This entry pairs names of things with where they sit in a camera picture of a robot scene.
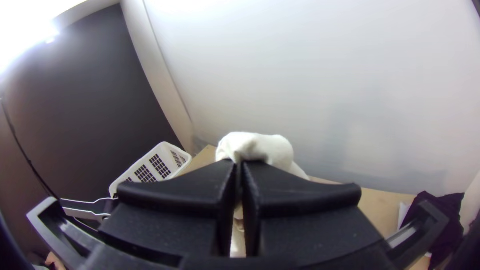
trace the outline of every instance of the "white towel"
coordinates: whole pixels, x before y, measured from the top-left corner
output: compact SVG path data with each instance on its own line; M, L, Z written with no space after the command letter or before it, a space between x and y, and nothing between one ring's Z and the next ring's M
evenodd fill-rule
M294 148L289 140L281 135L232 132L221 139L216 149L215 161L226 159L235 164L242 161L263 161L310 181L308 175L294 162Z
M242 161L263 161L310 181L308 175L294 162L294 149L289 140L281 135L232 132L221 139L216 149L215 161L227 159L235 164ZM235 209L233 217L230 257L246 257L242 205Z

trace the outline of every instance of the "light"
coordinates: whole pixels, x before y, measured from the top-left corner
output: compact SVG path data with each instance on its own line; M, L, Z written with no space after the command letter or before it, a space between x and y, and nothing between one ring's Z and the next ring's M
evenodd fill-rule
M45 43L46 43L46 44L50 44L50 43L52 43L52 42L54 42L54 41L55 41L55 38L54 38L54 37L51 37L51 38L45 40Z

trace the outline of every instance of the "white wall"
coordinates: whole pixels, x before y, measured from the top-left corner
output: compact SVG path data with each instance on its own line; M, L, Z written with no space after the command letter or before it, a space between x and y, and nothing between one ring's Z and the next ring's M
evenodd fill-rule
M140 0L122 0L121 8L153 93L183 148L192 154L192 121L165 64L144 3Z
M395 192L464 192L479 172L471 0L145 4L200 139L282 134L308 174Z

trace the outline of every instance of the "white plastic basket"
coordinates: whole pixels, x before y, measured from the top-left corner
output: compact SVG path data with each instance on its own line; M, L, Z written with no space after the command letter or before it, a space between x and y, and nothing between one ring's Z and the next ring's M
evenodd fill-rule
M187 152L166 141L161 142L111 183L108 191L114 198L118 185L125 181L154 183L170 180L183 171L190 162L192 156Z

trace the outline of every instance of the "dark brown wall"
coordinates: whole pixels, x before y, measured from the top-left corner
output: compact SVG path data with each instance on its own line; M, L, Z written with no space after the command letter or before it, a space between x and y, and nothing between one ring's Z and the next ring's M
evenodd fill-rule
M3 87L20 145L61 198L106 197L109 185L155 145L167 141L181 147L143 72L119 5L25 53L7 71ZM0 161L5 159L2 151ZM31 174L27 167L10 166L10 174L0 171L1 192L7 193L10 181L18 187L1 199L2 210L21 196L35 202L44 196L38 186L20 188L29 178L13 172ZM19 212L17 218L26 213ZM13 227L20 222L6 218Z
M24 253L47 252L26 216L45 198L47 193L17 146L0 103L0 210Z

